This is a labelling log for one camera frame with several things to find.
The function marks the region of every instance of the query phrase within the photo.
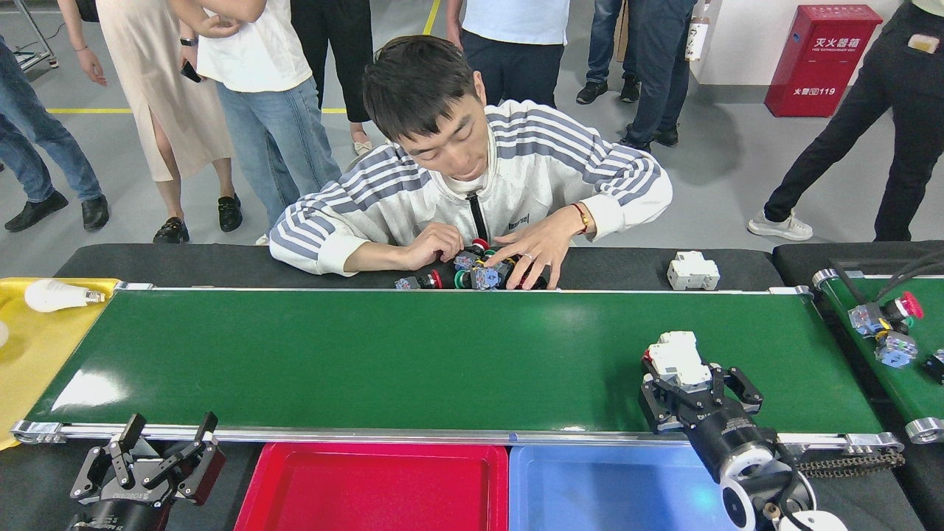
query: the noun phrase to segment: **light bulb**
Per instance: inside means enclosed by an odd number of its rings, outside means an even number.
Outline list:
[[[55,312],[62,308],[86,306],[89,302],[103,302],[105,294],[87,287],[62,283],[55,279],[41,279],[30,284],[24,293],[26,305],[37,312]]]

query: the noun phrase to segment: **gray floor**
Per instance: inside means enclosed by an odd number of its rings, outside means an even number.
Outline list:
[[[396,35],[421,32],[431,4],[429,0],[375,0],[375,47]],[[42,32],[52,35],[61,17],[46,4],[31,2],[30,6]],[[557,101],[562,111],[597,128],[604,137],[616,140],[635,111],[635,104],[616,100],[621,87],[618,64],[614,63],[610,75],[612,91],[592,105],[579,106],[574,102],[586,70],[591,6],[588,2],[572,3],[570,42],[562,64]],[[433,34],[445,34],[443,18],[440,9]],[[9,2],[0,2],[0,28],[11,47],[35,40]],[[60,68],[46,72],[35,69],[31,73],[35,78],[33,87],[49,108],[126,107],[100,30],[88,24],[85,29],[89,44],[105,65],[109,86],[102,88],[85,78],[63,29],[50,42],[59,54]],[[325,107],[343,106],[337,80],[329,77]],[[0,278],[51,275],[77,248],[87,245],[150,242],[165,218],[129,114],[61,114],[59,119],[92,162],[111,204],[111,221],[102,231],[83,231],[79,204],[59,168],[46,157],[55,184],[71,203],[27,231],[0,231]],[[346,118],[331,113],[325,114],[323,121],[335,158],[344,167],[354,157]],[[681,118],[681,144],[674,149],[653,145],[653,154],[666,167],[675,186],[672,205],[655,222],[614,234],[595,245],[771,250],[786,243],[778,238],[754,236],[744,229],[744,223],[760,209],[789,165],[826,122],[823,118],[774,118],[761,104],[713,104],[692,94]],[[375,142],[380,141],[375,128],[371,126],[369,131]],[[886,115],[802,199],[798,214],[816,231],[811,241],[856,242],[874,237],[872,221],[891,163],[892,138],[891,119]],[[912,224],[916,240],[944,237],[942,174],[944,167],[939,165]],[[231,233],[220,232],[217,225],[218,190],[211,167],[184,182],[184,208],[193,242],[251,245],[266,230],[264,210],[238,167],[235,181],[244,203],[245,222]],[[23,190],[12,173],[9,170],[0,173],[0,218],[6,221],[19,213],[24,200]],[[587,244],[580,241],[578,245]]]

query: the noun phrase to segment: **white sweatshirt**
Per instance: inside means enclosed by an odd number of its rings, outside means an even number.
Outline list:
[[[582,201],[596,241],[655,219],[672,200],[668,174],[651,155],[611,144],[559,111],[506,101],[485,115],[488,169],[475,194],[484,227],[476,226],[476,201],[453,192],[449,178],[387,145],[286,209],[269,235],[272,256],[314,274],[351,276],[345,262],[364,242],[405,246],[433,221],[458,228],[468,245]]]

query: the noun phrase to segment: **dark jeans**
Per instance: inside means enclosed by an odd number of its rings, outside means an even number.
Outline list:
[[[890,107],[895,155],[875,218],[877,241],[908,241],[908,226],[944,152],[944,52],[908,47],[915,33],[944,43],[944,17],[905,4],[885,25],[866,54],[856,79],[833,119],[786,172],[764,206],[771,221],[790,215],[800,196],[849,153],[855,142]]]
[[[636,77],[636,49],[638,47],[640,0],[629,0],[630,32],[623,59],[623,78]],[[613,58],[613,33],[619,18],[623,0],[596,0],[593,24],[590,26],[590,54],[587,57],[587,82],[602,83],[610,75],[610,60]]]
[[[292,27],[318,88],[318,108],[325,99],[328,44],[345,97],[347,120],[370,120],[363,107],[363,69],[374,56],[370,0],[292,0]]]
[[[563,44],[518,44],[485,39],[463,30],[465,58],[481,73],[489,105],[503,99],[554,105]]]
[[[642,90],[627,140],[644,144],[656,129],[674,128],[688,93],[685,35],[696,0],[643,0],[636,65]]]

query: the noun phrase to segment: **plastic bin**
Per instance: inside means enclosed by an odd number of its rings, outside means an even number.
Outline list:
[[[521,446],[509,464],[511,531],[736,531],[687,446]]]
[[[506,531],[502,446],[270,443],[235,531]]]

